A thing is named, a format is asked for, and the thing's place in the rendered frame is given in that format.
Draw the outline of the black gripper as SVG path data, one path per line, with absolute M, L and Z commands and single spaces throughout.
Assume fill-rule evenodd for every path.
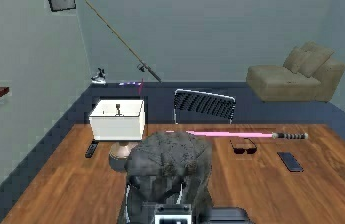
M 155 206 L 154 202 L 144 202 L 142 204 L 142 224 L 154 224 Z

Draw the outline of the black remote control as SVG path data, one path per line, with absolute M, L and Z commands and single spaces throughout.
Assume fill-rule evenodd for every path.
M 93 154 L 95 153 L 95 150 L 97 149 L 98 144 L 97 143 L 91 143 L 85 152 L 86 158 L 91 158 Z

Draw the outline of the white shade table lamp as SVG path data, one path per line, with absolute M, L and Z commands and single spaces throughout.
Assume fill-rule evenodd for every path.
M 108 163 L 114 171 L 125 171 L 131 150 L 143 139 L 144 104 L 141 99 L 104 99 L 89 115 L 93 139 L 112 142 Z

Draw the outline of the black sunglasses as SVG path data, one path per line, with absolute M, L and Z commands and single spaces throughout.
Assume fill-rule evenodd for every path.
M 244 154 L 244 153 L 246 153 L 246 154 L 255 154 L 257 152 L 257 149 L 258 149 L 257 145 L 250 138 L 244 138 L 244 139 L 248 140 L 249 143 L 252 144 L 252 146 L 249 147 L 249 148 L 236 147 L 233 144 L 233 142 L 230 140 L 230 145 L 231 145 L 231 147 L 233 149 L 233 152 L 235 154 L 239 154 L 239 155 Z

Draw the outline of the pink light sword toy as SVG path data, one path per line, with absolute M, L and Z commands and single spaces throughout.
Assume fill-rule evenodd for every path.
M 258 133 L 258 132 L 225 132 L 225 131 L 185 131 L 195 136 L 206 137 L 239 137 L 239 138 L 272 138 L 272 139 L 308 139 L 308 133 Z

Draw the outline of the black slatted chair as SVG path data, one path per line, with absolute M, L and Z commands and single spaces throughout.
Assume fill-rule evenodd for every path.
M 231 96 L 201 92 L 188 89 L 176 89 L 174 92 L 173 119 L 177 121 L 177 110 L 190 111 L 225 118 L 232 123 L 236 99 Z

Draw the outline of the black white ice skate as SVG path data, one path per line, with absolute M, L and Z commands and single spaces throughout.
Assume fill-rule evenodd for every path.
M 99 68 L 97 74 L 91 78 L 91 81 L 94 84 L 103 84 L 103 85 L 105 85 L 106 84 L 106 74 L 105 74 L 105 71 L 103 69 Z

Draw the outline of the dark blue phone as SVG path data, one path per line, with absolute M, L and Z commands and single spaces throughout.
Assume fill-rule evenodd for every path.
M 303 167 L 290 152 L 278 152 L 278 156 L 290 172 L 303 171 Z

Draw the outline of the brown fishing rod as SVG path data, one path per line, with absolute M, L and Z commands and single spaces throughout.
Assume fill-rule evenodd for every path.
M 156 72 L 145 62 L 140 56 L 128 45 L 128 43 L 120 36 L 120 34 L 108 23 L 108 21 L 97 11 L 97 9 L 90 3 L 89 0 L 84 0 L 91 10 L 94 11 L 96 16 L 105 24 L 105 26 L 114 34 L 118 40 L 131 52 L 131 54 L 139 61 L 137 68 L 141 72 L 148 71 L 159 83 L 162 79 L 156 74 Z

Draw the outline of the beige sofa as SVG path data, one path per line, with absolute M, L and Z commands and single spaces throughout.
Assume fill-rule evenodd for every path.
M 248 68 L 246 82 L 263 102 L 328 102 L 344 72 L 345 63 L 331 56 L 311 77 L 283 65 L 255 65 Z

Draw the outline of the beige sofa pillow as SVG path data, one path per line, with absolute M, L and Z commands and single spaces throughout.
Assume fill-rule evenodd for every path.
M 306 42 L 301 49 L 309 53 L 299 69 L 299 72 L 306 77 L 311 77 L 334 53 L 333 49 L 318 45 L 313 41 Z
M 301 65 L 310 55 L 310 52 L 304 51 L 299 47 L 294 47 L 284 61 L 283 66 L 292 73 L 297 73 L 300 70 Z

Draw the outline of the grey framed wall picture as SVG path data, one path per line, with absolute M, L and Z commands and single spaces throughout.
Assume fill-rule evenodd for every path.
M 48 0 L 52 12 L 72 10 L 76 8 L 75 0 Z

